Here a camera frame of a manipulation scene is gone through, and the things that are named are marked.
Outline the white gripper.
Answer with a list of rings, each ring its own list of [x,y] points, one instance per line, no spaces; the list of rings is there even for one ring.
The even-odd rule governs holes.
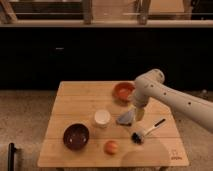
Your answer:
[[[131,95],[132,104],[137,107],[135,109],[135,120],[141,121],[144,117],[145,110],[143,109],[149,102],[149,97],[144,95],[139,90],[134,90]]]

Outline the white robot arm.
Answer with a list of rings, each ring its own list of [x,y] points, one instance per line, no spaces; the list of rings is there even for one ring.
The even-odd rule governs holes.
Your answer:
[[[213,133],[213,102],[183,93],[164,85],[165,76],[160,69],[152,69],[136,77],[132,103],[144,108],[149,98],[184,114],[198,125]]]

